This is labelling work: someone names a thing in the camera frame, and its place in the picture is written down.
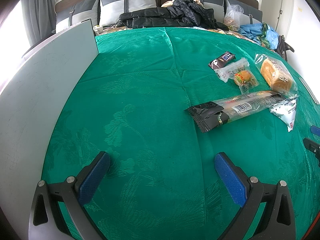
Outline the white silver snack packet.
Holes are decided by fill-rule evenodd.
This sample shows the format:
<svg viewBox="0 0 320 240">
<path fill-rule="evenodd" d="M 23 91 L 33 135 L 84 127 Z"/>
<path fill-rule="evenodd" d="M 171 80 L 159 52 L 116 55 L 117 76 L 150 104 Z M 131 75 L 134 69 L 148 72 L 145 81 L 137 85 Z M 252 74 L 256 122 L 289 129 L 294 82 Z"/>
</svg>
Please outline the white silver snack packet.
<svg viewBox="0 0 320 240">
<path fill-rule="evenodd" d="M 274 105 L 269 110 L 270 113 L 277 116 L 287 126 L 287 131 L 291 132 L 294 127 L 296 118 L 296 107 L 297 107 L 298 95 L 286 98 Z"/>
</svg>

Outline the long black clear snack pack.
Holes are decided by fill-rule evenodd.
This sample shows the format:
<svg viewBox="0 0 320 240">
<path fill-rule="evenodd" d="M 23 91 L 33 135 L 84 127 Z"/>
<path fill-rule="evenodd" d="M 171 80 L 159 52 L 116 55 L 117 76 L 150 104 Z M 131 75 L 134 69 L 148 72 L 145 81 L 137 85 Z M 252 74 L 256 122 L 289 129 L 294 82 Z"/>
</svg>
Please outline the long black clear snack pack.
<svg viewBox="0 0 320 240">
<path fill-rule="evenodd" d="M 270 108 L 285 99 L 272 90 L 263 90 L 230 98 L 208 101 L 190 106 L 186 111 L 192 116 L 201 132 L 208 132 L 218 126 L 242 119 Z"/>
</svg>

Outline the clear plastic bag of snacks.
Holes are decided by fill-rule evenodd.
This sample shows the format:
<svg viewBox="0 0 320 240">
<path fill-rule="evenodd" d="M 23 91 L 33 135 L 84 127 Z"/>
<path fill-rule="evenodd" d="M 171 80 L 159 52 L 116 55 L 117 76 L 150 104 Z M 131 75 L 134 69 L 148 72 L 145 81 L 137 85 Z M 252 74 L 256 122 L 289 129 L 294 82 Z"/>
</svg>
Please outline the clear plastic bag of snacks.
<svg viewBox="0 0 320 240">
<path fill-rule="evenodd" d="M 244 14 L 244 9 L 238 5 L 229 5 L 226 8 L 226 14 L 223 20 L 224 25 L 231 31 L 238 31 L 240 29 L 240 18 Z"/>
</svg>

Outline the packaged bread loaf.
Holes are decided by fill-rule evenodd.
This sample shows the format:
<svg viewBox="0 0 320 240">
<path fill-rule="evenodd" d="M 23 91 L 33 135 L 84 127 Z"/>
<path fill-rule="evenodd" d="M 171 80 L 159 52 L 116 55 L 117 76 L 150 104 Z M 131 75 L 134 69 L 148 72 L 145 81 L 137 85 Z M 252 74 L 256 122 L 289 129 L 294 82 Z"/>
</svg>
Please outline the packaged bread loaf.
<svg viewBox="0 0 320 240">
<path fill-rule="evenodd" d="M 298 95 L 295 80 L 280 60 L 265 54 L 256 54 L 254 63 L 272 90 L 287 97 Z"/>
</svg>

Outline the burger gummy packet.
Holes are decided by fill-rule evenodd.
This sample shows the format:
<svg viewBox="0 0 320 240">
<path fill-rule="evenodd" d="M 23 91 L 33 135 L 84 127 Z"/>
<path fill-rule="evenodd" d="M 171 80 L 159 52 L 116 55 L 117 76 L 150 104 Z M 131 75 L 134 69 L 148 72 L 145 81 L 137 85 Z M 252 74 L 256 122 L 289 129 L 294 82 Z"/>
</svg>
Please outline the burger gummy packet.
<svg viewBox="0 0 320 240">
<path fill-rule="evenodd" d="M 216 69 L 215 72 L 224 83 L 232 79 L 242 94 L 248 94 L 251 89 L 259 85 L 259 82 L 249 68 L 249 62 L 246 58 L 241 58 L 223 68 Z"/>
</svg>

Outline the blue clothes pile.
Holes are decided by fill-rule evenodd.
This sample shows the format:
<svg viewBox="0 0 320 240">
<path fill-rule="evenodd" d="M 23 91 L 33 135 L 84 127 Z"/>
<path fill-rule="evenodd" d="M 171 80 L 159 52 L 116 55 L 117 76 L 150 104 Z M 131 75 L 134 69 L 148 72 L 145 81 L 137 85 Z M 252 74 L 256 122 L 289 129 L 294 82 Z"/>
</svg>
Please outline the blue clothes pile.
<svg viewBox="0 0 320 240">
<path fill-rule="evenodd" d="M 238 33 L 267 49 L 276 50 L 279 44 L 278 33 L 265 22 L 241 25 Z"/>
</svg>

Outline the small dark chocolate packet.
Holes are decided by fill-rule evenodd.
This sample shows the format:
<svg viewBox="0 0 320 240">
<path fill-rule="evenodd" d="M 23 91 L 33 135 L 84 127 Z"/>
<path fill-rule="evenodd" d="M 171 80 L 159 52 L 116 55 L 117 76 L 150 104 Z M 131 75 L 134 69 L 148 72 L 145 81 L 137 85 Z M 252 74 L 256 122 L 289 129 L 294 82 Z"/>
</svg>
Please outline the small dark chocolate packet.
<svg viewBox="0 0 320 240">
<path fill-rule="evenodd" d="M 233 53 L 230 53 L 229 51 L 226 51 L 222 55 L 220 55 L 218 58 L 214 59 L 213 61 L 210 61 L 208 66 L 213 69 L 221 69 L 224 68 L 227 64 L 229 64 L 232 60 L 235 59 L 235 55 Z"/>
</svg>

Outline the white cardboard box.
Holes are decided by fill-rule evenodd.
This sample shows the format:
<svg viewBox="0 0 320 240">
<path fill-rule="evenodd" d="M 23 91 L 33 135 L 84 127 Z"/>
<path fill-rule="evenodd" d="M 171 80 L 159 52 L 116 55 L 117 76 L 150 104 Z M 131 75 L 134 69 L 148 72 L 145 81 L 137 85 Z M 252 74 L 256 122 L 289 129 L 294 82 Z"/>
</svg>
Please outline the white cardboard box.
<svg viewBox="0 0 320 240">
<path fill-rule="evenodd" d="M 46 39 L 1 92 L 1 210 L 20 239 L 57 119 L 98 49 L 89 20 Z"/>
</svg>

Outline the green patterned tablecloth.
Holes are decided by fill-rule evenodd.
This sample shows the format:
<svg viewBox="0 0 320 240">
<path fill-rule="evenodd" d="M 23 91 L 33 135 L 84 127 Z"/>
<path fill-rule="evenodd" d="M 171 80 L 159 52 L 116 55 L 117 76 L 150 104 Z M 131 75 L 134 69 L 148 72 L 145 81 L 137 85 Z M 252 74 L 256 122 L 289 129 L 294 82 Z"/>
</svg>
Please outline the green patterned tablecloth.
<svg viewBox="0 0 320 240">
<path fill-rule="evenodd" d="M 111 167 L 86 210 L 108 239 L 217 239 L 239 209 L 214 168 L 225 152 L 263 183 L 287 182 L 296 237 L 319 211 L 319 166 L 303 139 L 316 140 L 319 106 L 302 83 L 294 128 L 268 110 L 202 133 L 187 108 L 240 94 L 208 63 L 230 51 L 271 52 L 233 36 L 191 28 L 118 31 L 96 38 L 99 53 L 68 98 L 53 130 L 42 178 L 76 175 L 100 151 Z"/>
</svg>

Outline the grey white sofa cushion right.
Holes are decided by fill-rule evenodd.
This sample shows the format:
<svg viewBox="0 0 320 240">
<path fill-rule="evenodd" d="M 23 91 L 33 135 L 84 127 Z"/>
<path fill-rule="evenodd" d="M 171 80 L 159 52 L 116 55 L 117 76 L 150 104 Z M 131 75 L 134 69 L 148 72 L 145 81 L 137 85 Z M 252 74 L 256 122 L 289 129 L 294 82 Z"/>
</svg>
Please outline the grey white sofa cushion right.
<svg viewBox="0 0 320 240">
<path fill-rule="evenodd" d="M 240 24 L 262 23 L 263 12 L 237 0 L 200 0 L 205 9 L 214 10 L 214 18 L 217 22 L 223 23 L 227 9 L 231 5 L 239 5 L 244 10 L 240 16 Z"/>
</svg>

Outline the grey white sofa cushion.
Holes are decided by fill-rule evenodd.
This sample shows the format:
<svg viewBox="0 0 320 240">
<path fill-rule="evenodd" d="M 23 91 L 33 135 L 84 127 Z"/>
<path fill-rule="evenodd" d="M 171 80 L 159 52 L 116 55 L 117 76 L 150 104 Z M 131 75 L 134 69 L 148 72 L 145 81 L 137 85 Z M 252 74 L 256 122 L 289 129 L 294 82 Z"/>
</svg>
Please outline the grey white sofa cushion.
<svg viewBox="0 0 320 240">
<path fill-rule="evenodd" d="M 125 12 L 157 7 L 156 0 L 100 0 L 100 25 L 114 25 Z"/>
<path fill-rule="evenodd" d="M 91 20 L 92 26 L 98 25 L 100 0 L 83 0 L 56 14 L 55 32 L 59 33 L 72 25 Z"/>
<path fill-rule="evenodd" d="M 240 16 L 240 24 L 262 23 L 263 12 L 237 0 L 200 0 L 205 9 L 214 10 L 214 18 L 217 22 L 223 23 L 227 9 L 231 5 L 239 5 L 244 10 Z"/>
</svg>

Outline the black jacket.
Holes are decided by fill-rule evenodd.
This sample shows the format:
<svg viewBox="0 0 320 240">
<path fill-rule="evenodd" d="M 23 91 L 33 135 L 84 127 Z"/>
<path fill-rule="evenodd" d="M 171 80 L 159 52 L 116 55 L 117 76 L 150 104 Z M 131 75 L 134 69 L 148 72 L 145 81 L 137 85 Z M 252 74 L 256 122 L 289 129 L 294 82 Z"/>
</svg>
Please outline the black jacket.
<svg viewBox="0 0 320 240">
<path fill-rule="evenodd" d="M 168 7 L 141 9 L 120 14 L 117 27 L 131 29 L 151 27 L 200 27 L 204 29 L 222 29 L 228 27 L 217 22 L 214 10 L 206 9 L 194 0 L 174 0 Z"/>
</svg>

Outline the grey curtain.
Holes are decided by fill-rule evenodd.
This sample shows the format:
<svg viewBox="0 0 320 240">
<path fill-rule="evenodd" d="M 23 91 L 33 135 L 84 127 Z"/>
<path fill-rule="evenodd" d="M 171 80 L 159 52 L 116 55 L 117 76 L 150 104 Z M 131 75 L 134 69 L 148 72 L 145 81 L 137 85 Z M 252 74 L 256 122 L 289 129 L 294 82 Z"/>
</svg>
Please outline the grey curtain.
<svg viewBox="0 0 320 240">
<path fill-rule="evenodd" d="M 21 0 L 24 26 L 31 46 L 53 34 L 56 26 L 54 0 Z"/>
</svg>

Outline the grey white sofa cushion left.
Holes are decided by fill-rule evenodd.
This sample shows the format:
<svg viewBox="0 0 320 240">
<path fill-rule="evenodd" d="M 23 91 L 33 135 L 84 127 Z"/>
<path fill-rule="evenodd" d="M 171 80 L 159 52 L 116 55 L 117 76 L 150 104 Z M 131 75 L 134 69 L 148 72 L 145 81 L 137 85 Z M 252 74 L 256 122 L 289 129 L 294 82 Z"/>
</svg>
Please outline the grey white sofa cushion left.
<svg viewBox="0 0 320 240">
<path fill-rule="evenodd" d="M 98 25 L 100 0 L 83 0 L 56 14 L 55 32 L 59 33 L 72 25 L 91 20 L 92 26 Z"/>
</svg>

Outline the grey white sofa cushion middle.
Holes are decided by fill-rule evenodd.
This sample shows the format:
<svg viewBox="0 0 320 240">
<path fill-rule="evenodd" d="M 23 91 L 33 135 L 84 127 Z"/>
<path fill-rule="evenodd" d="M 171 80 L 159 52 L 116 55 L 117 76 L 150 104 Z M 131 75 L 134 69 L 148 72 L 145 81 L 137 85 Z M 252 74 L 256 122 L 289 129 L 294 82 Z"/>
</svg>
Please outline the grey white sofa cushion middle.
<svg viewBox="0 0 320 240">
<path fill-rule="evenodd" d="M 157 7 L 156 0 L 100 0 L 100 25 L 114 25 L 125 12 Z"/>
</svg>

